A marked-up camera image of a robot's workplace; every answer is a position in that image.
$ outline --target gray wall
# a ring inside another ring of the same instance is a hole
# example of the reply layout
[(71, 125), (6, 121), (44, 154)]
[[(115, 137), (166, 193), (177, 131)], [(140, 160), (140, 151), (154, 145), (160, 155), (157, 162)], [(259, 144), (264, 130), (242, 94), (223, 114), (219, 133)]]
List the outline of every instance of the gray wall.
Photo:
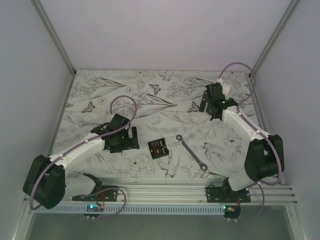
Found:
[(320, 236), (320, 1), (303, 0), (257, 74), (271, 133), (284, 141), (285, 178)]
[(70, 74), (29, 0), (0, 1), (0, 239), (10, 239), (33, 158), (44, 154)]
[(291, 0), (41, 2), (76, 69), (221, 71), (253, 67)]

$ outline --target wrench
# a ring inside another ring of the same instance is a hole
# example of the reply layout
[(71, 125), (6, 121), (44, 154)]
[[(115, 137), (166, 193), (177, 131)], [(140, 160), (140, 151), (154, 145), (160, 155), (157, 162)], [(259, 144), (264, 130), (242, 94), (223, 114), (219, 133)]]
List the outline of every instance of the wrench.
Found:
[(182, 138), (181, 135), (177, 135), (176, 139), (182, 143), (182, 145), (184, 146), (184, 148), (188, 151), (188, 153), (191, 154), (191, 156), (194, 158), (194, 160), (199, 164), (200, 169), (203, 171), (206, 171), (208, 169), (208, 166), (206, 164), (204, 164), (198, 157), (197, 155), (195, 155), (195, 153), (190, 149), (190, 147), (186, 144), (186, 142), (184, 141), (184, 139)]

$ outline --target gray floor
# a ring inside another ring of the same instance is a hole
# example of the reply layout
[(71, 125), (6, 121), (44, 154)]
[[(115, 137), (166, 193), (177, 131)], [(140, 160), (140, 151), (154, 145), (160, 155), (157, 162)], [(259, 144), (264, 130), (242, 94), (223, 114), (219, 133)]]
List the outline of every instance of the gray floor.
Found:
[[(256, 207), (243, 207), (242, 218)], [(33, 217), (27, 240), (293, 240), (284, 207), (265, 206), (259, 217), (227, 222), (221, 216), (119, 215), (87, 221), (80, 214)]]

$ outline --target cable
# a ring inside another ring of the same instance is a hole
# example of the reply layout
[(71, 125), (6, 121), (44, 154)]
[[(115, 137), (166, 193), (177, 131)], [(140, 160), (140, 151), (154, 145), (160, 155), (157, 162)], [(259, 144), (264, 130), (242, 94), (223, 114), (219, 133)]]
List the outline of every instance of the cable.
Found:
[[(246, 64), (244, 64), (244, 63), (242, 63), (242, 62), (232, 62), (232, 63), (228, 64), (228, 65), (222, 70), (222, 72), (221, 72), (220, 75), (219, 75), (219, 79), (221, 78), (222, 74), (225, 72), (225, 70), (226, 70), (228, 67), (230, 67), (230, 66), (232, 66), (232, 65), (237, 65), (237, 64), (238, 64), (238, 65), (245, 66), (247, 69), (250, 70), (250, 73), (252, 73), (252, 69), (251, 69), (248, 65), (246, 65)], [(238, 103), (238, 106), (236, 107), (236, 110), (238, 111), (238, 113), (241, 113), (241, 112), (242, 112), (240, 106), (241, 106), (245, 101), (247, 101), (249, 98), (252, 97), (252, 95), (254, 94), (255, 90), (256, 90), (256, 81), (253, 81), (252, 90), (250, 90), (249, 95), (248, 95), (247, 97), (245, 97), (244, 99), (242, 99), (242, 100)], [(256, 128), (256, 127), (245, 117), (245, 114), (240, 114), (239, 116), (240, 116), (240, 117), (243, 119), (243, 121), (245, 121), (254, 131), (257, 131), (257, 130), (258, 130), (258, 128)], [(266, 135), (264, 135), (262, 132), (260, 132), (260, 131), (258, 131), (257, 133), (258, 133), (261, 137), (263, 137), (263, 139), (264, 139), (264, 140), (268, 143), (268, 145), (270, 146), (270, 148), (271, 148), (271, 150), (272, 150), (272, 152), (273, 152), (273, 154), (274, 154), (274, 156), (275, 156), (276, 163), (277, 163), (277, 165), (278, 165), (278, 178), (277, 178), (277, 180), (276, 180), (274, 183), (269, 183), (269, 182), (266, 182), (266, 181), (263, 181), (263, 180), (260, 180), (260, 181), (261, 181), (262, 183), (266, 184), (266, 185), (269, 185), (269, 186), (276, 186), (276, 185), (278, 185), (278, 184), (281, 182), (281, 179), (282, 179), (282, 166), (281, 166), (281, 162), (280, 162), (279, 155), (278, 155), (278, 153), (277, 153), (276, 148), (274, 147), (274, 145), (272, 144), (272, 142), (269, 140), (269, 138), (268, 138)]]
[(102, 194), (102, 193), (104, 193), (104, 192), (106, 192), (106, 191), (109, 191), (109, 190), (118, 190), (118, 191), (120, 191), (120, 192), (123, 194), (123, 197), (124, 197), (123, 205), (122, 205), (122, 207), (121, 207), (116, 213), (113, 213), (113, 214), (108, 215), (108, 216), (100, 216), (99, 218), (96, 218), (96, 219), (110, 219), (110, 218), (113, 218), (113, 217), (117, 216), (119, 213), (121, 213), (121, 212), (123, 211), (123, 209), (125, 208), (126, 203), (127, 203), (126, 193), (125, 193), (122, 189), (120, 189), (120, 188), (118, 188), (118, 187), (109, 187), (109, 188), (105, 188), (105, 189), (103, 189), (103, 190), (101, 190), (101, 191), (97, 191), (97, 192), (95, 192), (95, 193), (92, 193), (92, 194), (80, 195), (81, 197), (93, 197), (93, 196)]
[(262, 203), (261, 203), (261, 206), (260, 206), (259, 210), (256, 212), (255, 215), (253, 215), (253, 216), (251, 216), (251, 217), (249, 217), (249, 218), (243, 218), (243, 219), (240, 218), (240, 219), (236, 219), (236, 221), (243, 222), (243, 221), (247, 221), (247, 220), (252, 220), (252, 219), (256, 218), (257, 216), (259, 216), (259, 214), (261, 213), (262, 208), (263, 208), (264, 205), (265, 205), (265, 192), (264, 192), (262, 186), (261, 186), (259, 183), (257, 183), (257, 185), (259, 186), (259, 188), (260, 188), (260, 190), (261, 190), (261, 193), (262, 193)]
[[(114, 131), (111, 131), (111, 132), (107, 132), (107, 133), (104, 133), (102, 135), (97, 135), (97, 136), (94, 136), (94, 137), (91, 137), (88, 139), (88, 141), (92, 141), (92, 140), (95, 140), (95, 139), (98, 139), (98, 138), (102, 138), (102, 137), (105, 137), (105, 136), (109, 136), (109, 135), (112, 135), (112, 134), (115, 134), (115, 133), (118, 133), (120, 132), (121, 130), (125, 129), (127, 126), (129, 126), (131, 124), (131, 122), (134, 120), (134, 118), (136, 117), (136, 114), (137, 114), (137, 111), (138, 111), (138, 106), (137, 106), (137, 103), (135, 102), (135, 100), (130, 97), (130, 96), (126, 96), (126, 95), (120, 95), (120, 96), (117, 96), (115, 99), (112, 100), (111, 104), (110, 104), (110, 113), (112, 114), (112, 105), (114, 104), (115, 100), (119, 99), (119, 98), (128, 98), (130, 99), (133, 104), (134, 104), (134, 113), (133, 113), (133, 116), (132, 118), (130, 119), (130, 121), (118, 128), (117, 130), (114, 130)], [(86, 144), (86, 141), (81, 141), (79, 142), (78, 144), (76, 144), (75, 146), (71, 147), (70, 149), (68, 149), (67, 151), (65, 151), (62, 155), (62, 157), (65, 157), (66, 155), (68, 155), (69, 153), (71, 153), (73, 150), (81, 147), (82, 145)], [(57, 157), (55, 160), (53, 160), (48, 166), (46, 166), (46, 168), (40, 173), (39, 177), (37, 178), (37, 180), (35, 181), (34, 183), (34, 186), (33, 186), (33, 189), (31, 191), (31, 194), (30, 194), (30, 200), (29, 200), (29, 207), (31, 210), (37, 210), (38, 208), (41, 207), (41, 204), (39, 204), (38, 206), (34, 207), (33, 205), (33, 201), (34, 201), (34, 198), (35, 198), (35, 193), (36, 193), (36, 190), (37, 190), (37, 187), (41, 181), (41, 179), (44, 177), (44, 175), (48, 172), (48, 170), (54, 165), (56, 164), (56, 162), (58, 162), (59, 160), (62, 159), (61, 156)]]

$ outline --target purple cable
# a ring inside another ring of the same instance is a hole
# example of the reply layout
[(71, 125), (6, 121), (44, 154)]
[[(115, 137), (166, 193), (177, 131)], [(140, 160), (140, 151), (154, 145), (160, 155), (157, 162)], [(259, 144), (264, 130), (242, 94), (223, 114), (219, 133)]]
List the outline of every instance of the purple cable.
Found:
[[(130, 100), (133, 102), (133, 104), (134, 104), (134, 113), (133, 113), (133, 116), (132, 116), (132, 118), (130, 119), (130, 121), (129, 121), (126, 125), (118, 128), (117, 130), (114, 130), (114, 131), (111, 131), (111, 132), (107, 132), (107, 133), (102, 134), (102, 135), (93, 136), (93, 137), (89, 138), (88, 141), (92, 141), (92, 140), (95, 140), (95, 139), (99, 139), (99, 138), (101, 138), (101, 137), (105, 137), (105, 136), (109, 136), (109, 135), (115, 134), (115, 133), (117, 133), (117, 132), (125, 129), (125, 128), (126, 128), (127, 126), (129, 126), (129, 125), (131, 124), (131, 122), (134, 120), (134, 118), (136, 117), (137, 111), (138, 111), (138, 106), (137, 106), (135, 100), (134, 100), (132, 97), (130, 97), (130, 96), (120, 95), (120, 96), (117, 96), (115, 99), (113, 99), (112, 102), (111, 102), (111, 104), (110, 104), (110, 113), (112, 114), (112, 105), (114, 104), (115, 100), (117, 100), (117, 99), (119, 99), (119, 98), (128, 98), (128, 99), (130, 99)], [(77, 149), (78, 147), (80, 147), (80, 146), (82, 146), (82, 145), (84, 145), (84, 144), (86, 144), (86, 141), (85, 141), (85, 140), (79, 142), (79, 143), (76, 144), (75, 146), (73, 146), (73, 147), (71, 147), (70, 149), (68, 149), (67, 151), (65, 151), (62, 156), (65, 157), (67, 154), (71, 153), (73, 150)], [(39, 205), (36, 206), (36, 207), (34, 207), (34, 205), (33, 205), (33, 201), (34, 201), (34, 198), (35, 198), (35, 193), (36, 193), (37, 187), (38, 187), (41, 179), (42, 179), (42, 178), (44, 177), (44, 175), (47, 173), (47, 171), (48, 171), (54, 164), (56, 164), (56, 162), (58, 162), (59, 160), (61, 160), (61, 157), (60, 157), (60, 156), (58, 156), (58, 157), (57, 157), (55, 160), (53, 160), (48, 166), (46, 166), (46, 168), (40, 173), (39, 177), (38, 177), (37, 180), (35, 181), (34, 186), (33, 186), (33, 189), (32, 189), (32, 192), (31, 192), (31, 194), (30, 194), (30, 201), (29, 201), (29, 207), (30, 207), (31, 210), (37, 210), (38, 208), (41, 207), (41, 204), (39, 204)]]
[(256, 218), (262, 211), (262, 208), (264, 207), (265, 205), (265, 192), (263, 190), (263, 188), (260, 186), (260, 184), (258, 184), (260, 190), (261, 190), (261, 193), (262, 193), (262, 203), (261, 203), (261, 206), (259, 208), (259, 210), (256, 212), (255, 215), (249, 217), (249, 218), (244, 218), (244, 219), (236, 219), (236, 221), (240, 221), (240, 222), (243, 222), (243, 221), (247, 221), (247, 220), (252, 220), (254, 218)]
[(92, 194), (89, 194), (89, 195), (80, 195), (81, 197), (93, 197), (93, 196), (102, 194), (102, 193), (104, 193), (106, 191), (109, 191), (109, 190), (118, 190), (123, 194), (123, 197), (124, 197), (123, 205), (117, 212), (115, 212), (115, 213), (113, 213), (111, 215), (108, 215), (108, 216), (100, 216), (97, 219), (111, 219), (111, 218), (117, 216), (119, 213), (121, 213), (123, 211), (123, 209), (125, 208), (126, 203), (127, 203), (127, 196), (126, 196), (125, 192), (122, 189), (118, 188), (118, 187), (109, 187), (109, 188), (105, 188), (105, 189), (103, 189), (101, 191), (98, 191), (98, 192), (95, 192), (95, 193), (92, 193)]
[[(228, 64), (223, 70), (222, 72), (220, 73), (219, 75), (219, 79), (221, 78), (222, 74), (225, 72), (225, 70), (232, 66), (232, 65), (242, 65), (242, 66), (245, 66), (247, 69), (249, 69), (250, 73), (252, 73), (252, 69), (247, 65), (247, 64), (244, 64), (242, 62), (232, 62), (230, 64)], [(253, 82), (253, 86), (252, 86), (252, 90), (250, 90), (250, 94), (242, 99), (239, 103), (238, 103), (238, 106), (236, 107), (236, 110), (238, 111), (238, 113), (241, 112), (241, 109), (240, 109), (240, 106), (245, 102), (247, 101), (249, 98), (252, 97), (252, 95), (254, 94), (255, 92), (255, 89), (256, 89), (256, 81)], [(240, 117), (243, 119), (243, 121), (245, 121), (254, 131), (257, 131), (258, 128), (256, 128), (243, 114), (240, 115)], [(280, 158), (279, 158), (279, 155), (277, 153), (277, 150), (276, 148), (273, 146), (273, 144), (271, 143), (271, 141), (268, 139), (268, 137), (266, 135), (264, 135), (262, 132), (259, 132), (258, 133), (261, 137), (263, 137), (263, 139), (268, 143), (268, 145), (270, 146), (274, 156), (275, 156), (275, 160), (276, 160), (276, 163), (278, 165), (278, 178), (277, 180), (274, 182), (274, 183), (269, 183), (269, 182), (266, 182), (266, 181), (263, 181), (261, 180), (262, 183), (266, 184), (266, 185), (269, 185), (269, 186), (276, 186), (278, 185), (280, 182), (281, 182), (281, 179), (282, 179), (282, 167), (281, 167), (281, 163), (280, 163)]]

